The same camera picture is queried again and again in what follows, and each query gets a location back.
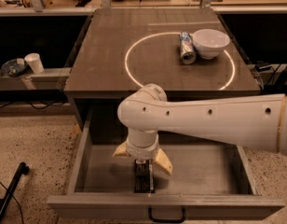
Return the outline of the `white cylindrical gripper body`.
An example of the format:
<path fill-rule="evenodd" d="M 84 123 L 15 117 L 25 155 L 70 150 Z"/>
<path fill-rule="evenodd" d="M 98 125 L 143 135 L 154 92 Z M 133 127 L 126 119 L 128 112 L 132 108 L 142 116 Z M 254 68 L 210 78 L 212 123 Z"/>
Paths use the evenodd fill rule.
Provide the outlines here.
<path fill-rule="evenodd" d="M 157 131 L 128 129 L 127 152 L 140 161 L 152 160 L 159 150 Z"/>

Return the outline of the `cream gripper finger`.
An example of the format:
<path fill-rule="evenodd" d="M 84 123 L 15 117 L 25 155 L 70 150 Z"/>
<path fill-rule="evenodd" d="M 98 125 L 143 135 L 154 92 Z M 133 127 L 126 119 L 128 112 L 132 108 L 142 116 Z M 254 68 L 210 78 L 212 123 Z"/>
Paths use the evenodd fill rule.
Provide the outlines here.
<path fill-rule="evenodd" d="M 172 174 L 172 164 L 166 153 L 160 148 L 152 163 L 166 175 Z"/>
<path fill-rule="evenodd" d="M 113 158 L 127 158 L 129 156 L 130 154 L 127 151 L 126 142 L 123 142 L 122 144 L 120 144 L 112 155 Z"/>

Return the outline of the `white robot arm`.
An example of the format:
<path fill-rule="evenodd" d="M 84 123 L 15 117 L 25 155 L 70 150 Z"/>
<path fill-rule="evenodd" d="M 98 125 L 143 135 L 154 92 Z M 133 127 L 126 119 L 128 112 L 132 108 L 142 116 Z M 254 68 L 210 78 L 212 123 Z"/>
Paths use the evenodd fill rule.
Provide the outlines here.
<path fill-rule="evenodd" d="M 159 131 L 287 156 L 285 94 L 169 102 L 161 87 L 148 84 L 120 103 L 117 116 L 128 137 L 114 155 L 151 161 L 167 175 L 172 164 L 159 147 Z"/>

